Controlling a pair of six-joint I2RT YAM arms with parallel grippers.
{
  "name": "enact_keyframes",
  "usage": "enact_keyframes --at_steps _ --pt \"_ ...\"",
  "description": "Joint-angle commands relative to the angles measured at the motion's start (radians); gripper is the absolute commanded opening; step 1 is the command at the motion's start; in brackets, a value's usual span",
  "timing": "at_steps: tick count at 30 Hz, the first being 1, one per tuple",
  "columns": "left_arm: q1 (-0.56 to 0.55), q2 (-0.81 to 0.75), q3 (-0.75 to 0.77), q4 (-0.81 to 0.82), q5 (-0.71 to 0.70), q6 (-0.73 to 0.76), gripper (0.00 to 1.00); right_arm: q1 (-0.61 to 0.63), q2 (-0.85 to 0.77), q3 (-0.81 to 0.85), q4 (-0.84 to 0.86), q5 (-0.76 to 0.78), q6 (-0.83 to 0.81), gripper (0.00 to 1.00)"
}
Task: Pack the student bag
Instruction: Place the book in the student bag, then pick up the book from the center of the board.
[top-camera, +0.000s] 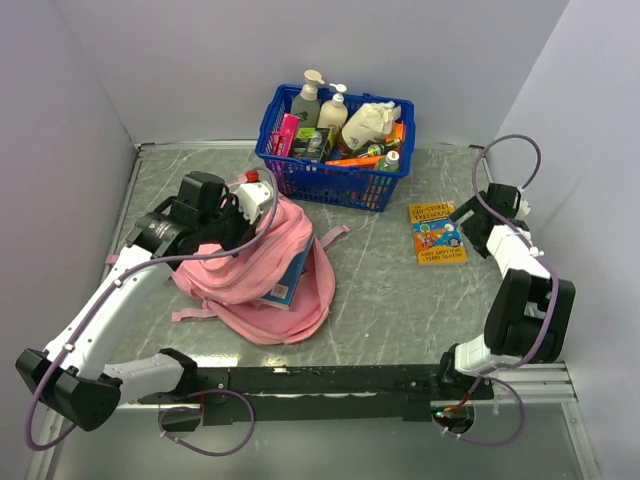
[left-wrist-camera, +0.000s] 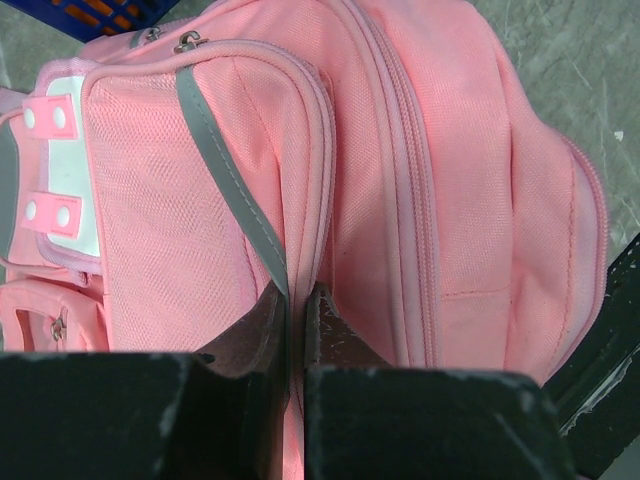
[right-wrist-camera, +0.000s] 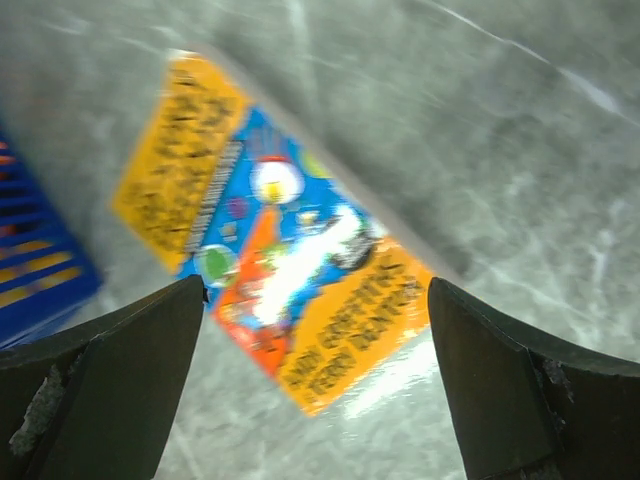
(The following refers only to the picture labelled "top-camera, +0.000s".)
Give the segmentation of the yellow treehouse book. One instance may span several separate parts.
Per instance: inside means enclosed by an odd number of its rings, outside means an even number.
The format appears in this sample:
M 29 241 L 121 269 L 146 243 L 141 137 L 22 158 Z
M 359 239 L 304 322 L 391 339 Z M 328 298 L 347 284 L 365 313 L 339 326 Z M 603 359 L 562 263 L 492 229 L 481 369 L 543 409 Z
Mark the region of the yellow treehouse book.
M 411 203 L 409 222 L 417 263 L 423 266 L 464 264 L 468 254 L 459 227 L 450 219 L 451 201 Z

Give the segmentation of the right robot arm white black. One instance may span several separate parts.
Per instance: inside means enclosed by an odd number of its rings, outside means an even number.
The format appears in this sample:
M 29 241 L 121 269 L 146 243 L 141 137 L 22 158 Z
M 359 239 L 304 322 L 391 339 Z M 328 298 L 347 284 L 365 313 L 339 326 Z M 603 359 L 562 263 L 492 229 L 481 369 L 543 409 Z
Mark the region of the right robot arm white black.
M 569 280 L 552 282 L 542 253 L 533 246 L 522 217 L 528 204 L 515 186 L 491 183 L 452 214 L 474 250 L 493 258 L 502 281 L 478 337 L 454 344 L 440 360 L 438 390 L 448 398 L 466 392 L 474 378 L 497 368 L 509 368 L 537 350 L 530 364 L 550 364 L 561 353 L 576 289 Z M 558 288 L 555 302 L 552 288 Z

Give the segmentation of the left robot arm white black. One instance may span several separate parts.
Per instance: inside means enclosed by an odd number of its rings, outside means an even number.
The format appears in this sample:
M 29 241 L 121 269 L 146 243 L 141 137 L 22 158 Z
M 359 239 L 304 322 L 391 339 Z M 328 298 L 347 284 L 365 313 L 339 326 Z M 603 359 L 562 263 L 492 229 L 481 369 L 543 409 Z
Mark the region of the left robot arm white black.
M 116 408 L 154 394 L 177 402 L 198 387 L 197 363 L 164 348 L 143 360 L 109 362 L 142 304 L 199 248 L 216 244 L 216 257 L 237 255 L 255 242 L 267 204 L 278 196 L 271 180 L 249 172 L 231 189 L 217 175 L 192 171 L 177 194 L 139 218 L 110 273 L 80 313 L 41 350 L 26 349 L 16 369 L 43 404 L 74 426 L 93 431 Z

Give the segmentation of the teal paperback book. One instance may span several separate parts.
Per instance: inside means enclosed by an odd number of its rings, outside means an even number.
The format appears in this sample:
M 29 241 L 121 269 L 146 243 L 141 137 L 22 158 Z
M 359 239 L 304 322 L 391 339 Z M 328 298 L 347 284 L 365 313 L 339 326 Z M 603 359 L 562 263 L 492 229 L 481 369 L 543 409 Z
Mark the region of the teal paperback book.
M 289 263 L 284 275 L 265 295 L 253 302 L 256 308 L 274 307 L 288 310 L 291 306 L 299 280 L 306 271 L 305 262 L 313 246 L 315 235 L 311 234 L 302 252 L 297 254 Z

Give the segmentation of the pink student backpack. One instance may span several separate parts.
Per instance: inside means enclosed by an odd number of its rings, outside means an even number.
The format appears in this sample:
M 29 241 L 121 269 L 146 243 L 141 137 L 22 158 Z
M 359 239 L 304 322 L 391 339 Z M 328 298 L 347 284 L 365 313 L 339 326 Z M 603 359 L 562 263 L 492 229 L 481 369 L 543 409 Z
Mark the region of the pink student backpack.
M 319 239 L 303 209 L 282 198 L 266 235 L 236 257 L 187 261 L 172 279 L 200 309 L 172 315 L 174 322 L 217 317 L 258 345 L 293 344 L 326 320 L 335 275 L 325 247 L 349 231 L 345 225 Z

